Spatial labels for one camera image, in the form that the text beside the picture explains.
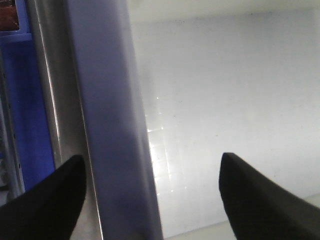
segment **white floor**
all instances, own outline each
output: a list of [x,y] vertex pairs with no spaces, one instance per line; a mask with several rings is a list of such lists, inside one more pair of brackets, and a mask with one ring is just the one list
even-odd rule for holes
[[299,197],[319,192],[320,10],[134,23],[132,34],[166,238],[227,220],[223,152]]
[[[320,207],[320,194],[316,194],[305,199],[307,202]],[[228,221],[221,222],[208,227],[203,227],[166,240],[236,240]]]

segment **blue panel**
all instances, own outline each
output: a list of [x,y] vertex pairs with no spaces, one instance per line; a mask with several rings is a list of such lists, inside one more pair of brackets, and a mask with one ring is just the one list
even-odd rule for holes
[[103,236],[162,240],[125,0],[68,1]]
[[32,41],[1,45],[18,157],[25,189],[55,170]]

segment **white wall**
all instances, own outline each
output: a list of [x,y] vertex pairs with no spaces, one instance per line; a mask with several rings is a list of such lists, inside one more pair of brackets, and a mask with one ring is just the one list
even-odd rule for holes
[[319,30],[315,10],[132,26],[165,237],[227,219],[223,152],[320,192]]

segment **red object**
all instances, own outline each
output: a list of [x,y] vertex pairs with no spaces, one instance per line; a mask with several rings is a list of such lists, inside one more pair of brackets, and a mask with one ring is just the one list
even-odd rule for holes
[[18,14],[15,5],[0,5],[0,31],[19,30]]

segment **chrome pole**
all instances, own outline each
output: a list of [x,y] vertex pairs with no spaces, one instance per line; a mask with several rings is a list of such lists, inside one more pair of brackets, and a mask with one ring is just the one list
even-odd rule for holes
[[86,160],[87,191],[71,239],[103,240],[77,73],[63,0],[27,0],[55,167]]

